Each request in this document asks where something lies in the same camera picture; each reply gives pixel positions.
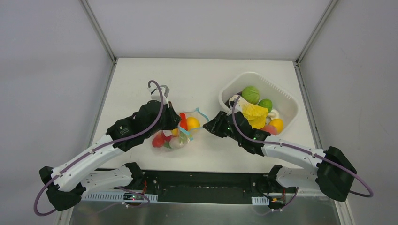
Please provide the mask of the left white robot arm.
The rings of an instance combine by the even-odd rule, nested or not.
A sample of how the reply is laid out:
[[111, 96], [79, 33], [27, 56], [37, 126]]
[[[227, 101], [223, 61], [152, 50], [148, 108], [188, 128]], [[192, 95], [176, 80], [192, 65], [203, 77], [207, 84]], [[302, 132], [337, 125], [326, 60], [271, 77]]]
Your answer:
[[109, 188], [139, 189], [144, 175], [135, 162], [97, 174], [94, 171], [143, 144], [158, 131], [177, 128], [180, 121], [170, 103], [149, 101], [131, 116], [117, 120], [96, 143], [72, 160], [55, 168], [41, 168], [39, 175], [45, 185], [41, 193], [46, 193], [56, 211], [63, 211], [94, 192]]

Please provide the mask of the clear zip top bag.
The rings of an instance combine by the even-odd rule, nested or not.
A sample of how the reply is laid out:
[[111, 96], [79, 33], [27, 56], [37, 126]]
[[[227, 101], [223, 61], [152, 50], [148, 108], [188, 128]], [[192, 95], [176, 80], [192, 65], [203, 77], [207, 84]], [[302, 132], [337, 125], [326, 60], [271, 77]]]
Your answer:
[[161, 130], [153, 136], [151, 142], [153, 152], [159, 154], [185, 148], [198, 138], [198, 133], [203, 129], [202, 126], [210, 121], [199, 108], [193, 111], [181, 111], [179, 115], [182, 120], [177, 128], [171, 131]]

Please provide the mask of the red apple toy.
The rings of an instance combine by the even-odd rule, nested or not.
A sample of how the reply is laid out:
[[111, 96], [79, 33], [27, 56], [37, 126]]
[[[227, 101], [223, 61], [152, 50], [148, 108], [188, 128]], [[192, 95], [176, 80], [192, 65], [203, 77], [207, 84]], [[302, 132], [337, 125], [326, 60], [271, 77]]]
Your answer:
[[154, 148], [161, 148], [164, 146], [166, 139], [162, 133], [157, 134], [152, 140], [152, 146]]

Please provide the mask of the yellow orange mango toy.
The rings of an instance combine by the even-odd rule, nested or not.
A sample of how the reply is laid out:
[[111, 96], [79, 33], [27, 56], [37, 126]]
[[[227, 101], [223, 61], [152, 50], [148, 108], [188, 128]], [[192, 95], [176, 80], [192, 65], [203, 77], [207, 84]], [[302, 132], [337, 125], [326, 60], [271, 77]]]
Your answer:
[[172, 134], [174, 137], [179, 136], [179, 133], [180, 133], [179, 128], [175, 128], [175, 129], [173, 129], [173, 130], [171, 131], [171, 134]]

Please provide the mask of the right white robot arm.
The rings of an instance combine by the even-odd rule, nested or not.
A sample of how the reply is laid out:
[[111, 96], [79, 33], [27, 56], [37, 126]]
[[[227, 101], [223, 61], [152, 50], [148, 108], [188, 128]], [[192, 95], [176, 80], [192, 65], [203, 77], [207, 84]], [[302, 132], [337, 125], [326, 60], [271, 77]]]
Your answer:
[[203, 125], [215, 136], [237, 141], [251, 154], [281, 159], [297, 169], [274, 166], [267, 178], [267, 188], [278, 192], [284, 187], [318, 189], [327, 197], [344, 202], [352, 187], [356, 169], [343, 152], [333, 146], [327, 150], [297, 146], [276, 135], [251, 127], [241, 112], [227, 115], [220, 111]]

